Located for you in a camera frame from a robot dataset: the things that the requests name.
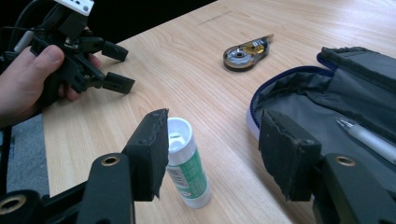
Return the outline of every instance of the wooden table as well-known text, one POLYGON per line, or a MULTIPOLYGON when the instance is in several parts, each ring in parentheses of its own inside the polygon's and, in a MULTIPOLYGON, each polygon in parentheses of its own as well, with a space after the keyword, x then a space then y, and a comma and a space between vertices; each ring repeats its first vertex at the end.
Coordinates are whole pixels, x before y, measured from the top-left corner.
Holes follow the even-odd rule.
POLYGON ((120 152, 147 113, 169 108, 192 125, 212 198, 191 209, 165 175, 160 200, 135 203, 138 223, 315 223, 312 203, 285 202, 266 173, 245 120, 251 97, 287 69, 321 66, 322 47, 396 57, 395 11, 392 0, 219 0, 121 42, 124 63, 98 54, 102 71, 136 83, 128 95, 92 88, 44 111, 50 194, 85 181, 94 159, 120 152), (269 34, 270 53, 252 70, 224 68, 224 50, 269 34))

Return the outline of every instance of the glue stick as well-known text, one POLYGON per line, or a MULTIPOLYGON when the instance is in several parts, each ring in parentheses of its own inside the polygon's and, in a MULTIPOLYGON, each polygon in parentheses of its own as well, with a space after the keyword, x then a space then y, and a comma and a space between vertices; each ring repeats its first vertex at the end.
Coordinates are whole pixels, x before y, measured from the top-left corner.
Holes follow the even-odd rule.
POLYGON ((191 208, 205 206, 211 197, 191 125, 181 118, 168 119, 169 163, 166 171, 183 201, 191 208))

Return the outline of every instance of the green label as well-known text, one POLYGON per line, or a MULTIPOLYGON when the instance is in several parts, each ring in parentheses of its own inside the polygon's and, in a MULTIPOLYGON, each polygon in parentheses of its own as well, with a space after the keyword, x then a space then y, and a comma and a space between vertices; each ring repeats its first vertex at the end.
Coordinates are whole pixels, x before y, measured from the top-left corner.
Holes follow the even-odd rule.
POLYGON ((207 180, 198 150, 188 161, 176 166, 168 165, 166 170, 184 198, 198 198, 205 192, 207 180))

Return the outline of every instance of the hand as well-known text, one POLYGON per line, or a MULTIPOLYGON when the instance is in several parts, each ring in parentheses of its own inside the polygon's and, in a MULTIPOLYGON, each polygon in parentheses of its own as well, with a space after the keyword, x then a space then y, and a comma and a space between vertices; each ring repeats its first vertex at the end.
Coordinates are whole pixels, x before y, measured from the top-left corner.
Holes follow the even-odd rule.
MULTIPOLYGON (((90 55, 95 66, 100 61, 90 55)), ((29 119, 38 109, 44 80, 64 61, 64 53, 48 46, 37 57, 26 48, 0 76, 0 128, 29 119)), ((70 87, 61 86, 59 95, 75 101, 79 95, 70 87)))

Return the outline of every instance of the pen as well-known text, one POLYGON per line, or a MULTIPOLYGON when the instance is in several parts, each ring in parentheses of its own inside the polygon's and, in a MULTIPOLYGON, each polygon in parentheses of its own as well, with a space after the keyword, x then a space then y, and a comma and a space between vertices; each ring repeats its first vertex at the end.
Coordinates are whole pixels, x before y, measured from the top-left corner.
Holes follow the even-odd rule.
POLYGON ((359 124, 352 124, 344 119, 336 120, 351 136, 361 141, 380 156, 396 165, 396 147, 383 140, 379 136, 369 132, 359 124))

